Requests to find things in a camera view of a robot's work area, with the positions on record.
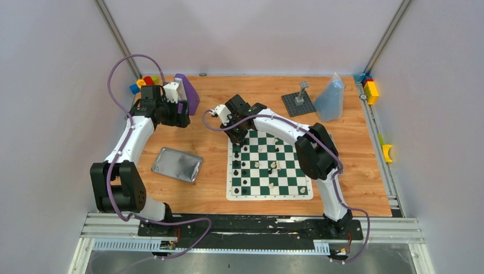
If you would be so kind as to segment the silver metal tin box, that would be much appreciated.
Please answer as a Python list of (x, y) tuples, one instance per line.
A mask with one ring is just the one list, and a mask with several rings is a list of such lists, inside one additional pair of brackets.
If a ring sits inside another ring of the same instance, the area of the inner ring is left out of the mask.
[(339, 157), (339, 152), (338, 152), (338, 149), (337, 149), (337, 147), (336, 147), (336, 142), (334, 141), (334, 137), (333, 137), (333, 135), (332, 135), (330, 132), (328, 133), (328, 135), (329, 135), (329, 137), (330, 137), (330, 139), (331, 139), (331, 142), (332, 142), (332, 145), (331, 145), (330, 150), (331, 150), (331, 151), (332, 151), (332, 152), (333, 152), (333, 153), (334, 153), (334, 154), (335, 154), (337, 157)]

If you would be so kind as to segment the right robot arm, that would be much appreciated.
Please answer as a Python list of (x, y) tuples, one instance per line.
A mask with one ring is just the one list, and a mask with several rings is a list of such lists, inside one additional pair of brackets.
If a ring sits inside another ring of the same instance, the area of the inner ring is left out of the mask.
[(232, 143), (242, 144), (252, 130), (271, 134), (293, 146), (302, 172), (314, 180), (321, 195), (328, 235), (338, 239), (348, 232), (353, 214), (344, 206), (340, 193), (337, 177), (341, 162), (333, 140), (322, 124), (310, 126), (294, 122), (263, 104), (251, 106), (240, 95), (216, 106), (212, 116), (220, 118), (220, 130)]

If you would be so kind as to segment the green white chess board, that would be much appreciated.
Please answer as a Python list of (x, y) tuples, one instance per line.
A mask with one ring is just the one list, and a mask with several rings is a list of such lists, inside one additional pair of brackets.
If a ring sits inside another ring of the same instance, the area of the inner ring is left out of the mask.
[(312, 180), (300, 168), (292, 145), (250, 130), (241, 144), (228, 141), (226, 198), (229, 201), (311, 200)]

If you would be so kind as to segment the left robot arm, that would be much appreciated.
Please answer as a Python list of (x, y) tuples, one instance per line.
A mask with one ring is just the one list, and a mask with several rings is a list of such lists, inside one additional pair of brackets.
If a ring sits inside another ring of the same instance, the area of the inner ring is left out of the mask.
[(101, 163), (93, 163), (90, 176), (97, 209), (104, 213), (131, 213), (153, 220), (162, 236), (175, 228), (167, 203), (154, 200), (140, 177), (137, 165), (147, 140), (158, 124), (185, 128), (189, 101), (178, 82), (144, 85), (140, 98), (127, 111), (127, 124), (116, 147)]

